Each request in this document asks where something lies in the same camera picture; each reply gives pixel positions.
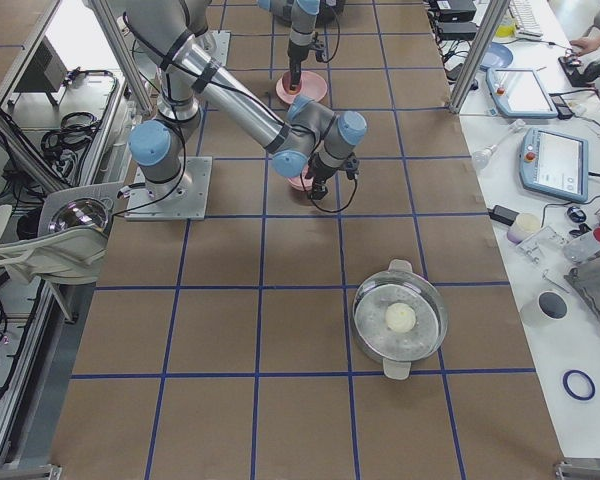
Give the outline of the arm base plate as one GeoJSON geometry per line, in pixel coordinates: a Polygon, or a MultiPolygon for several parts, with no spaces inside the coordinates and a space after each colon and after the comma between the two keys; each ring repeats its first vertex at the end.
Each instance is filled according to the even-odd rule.
{"type": "Polygon", "coordinates": [[[184,175],[177,175],[164,184],[147,182],[140,167],[136,168],[127,212],[128,221],[203,220],[206,215],[208,193],[212,171],[212,158],[179,157],[184,166],[184,175]]]}
{"type": "Polygon", "coordinates": [[[228,59],[231,32],[229,30],[208,30],[197,38],[198,44],[211,57],[225,66],[228,59]]]}

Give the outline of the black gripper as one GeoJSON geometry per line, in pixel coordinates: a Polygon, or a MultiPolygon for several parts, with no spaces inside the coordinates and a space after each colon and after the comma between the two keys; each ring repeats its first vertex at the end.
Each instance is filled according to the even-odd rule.
{"type": "Polygon", "coordinates": [[[338,171],[344,171],[348,180],[356,182],[359,175],[359,160],[354,153],[350,153],[345,159],[339,159],[335,167],[325,164],[318,153],[314,153],[308,163],[308,178],[313,179],[310,191],[311,199],[323,199],[328,194],[326,182],[338,171]]]}
{"type": "Polygon", "coordinates": [[[317,62],[323,63],[324,50],[325,45],[319,39],[319,34],[317,32],[290,33],[287,47],[289,69],[288,73],[285,75],[285,82],[289,83],[288,89],[292,88],[300,90],[302,63],[308,58],[310,52],[315,54],[317,62]]]}

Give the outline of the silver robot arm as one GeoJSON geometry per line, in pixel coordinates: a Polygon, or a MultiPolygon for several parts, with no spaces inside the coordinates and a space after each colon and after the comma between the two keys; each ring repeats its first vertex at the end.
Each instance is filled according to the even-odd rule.
{"type": "Polygon", "coordinates": [[[131,1],[126,27],[163,75],[161,98],[175,108],[209,102],[270,155],[275,171],[298,178],[312,201],[328,192],[327,182],[343,171],[357,181],[357,145],[367,133],[356,111],[336,113],[304,94],[280,118],[199,43],[208,31],[205,1],[131,1]]]}
{"type": "Polygon", "coordinates": [[[323,99],[327,93],[326,81],[314,72],[304,71],[302,67],[311,52],[315,54],[317,62],[325,62],[325,46],[315,30],[320,2],[260,0],[257,4],[273,16],[290,23],[288,70],[276,84],[278,97],[287,104],[291,104],[299,95],[316,101],[323,99]]]}

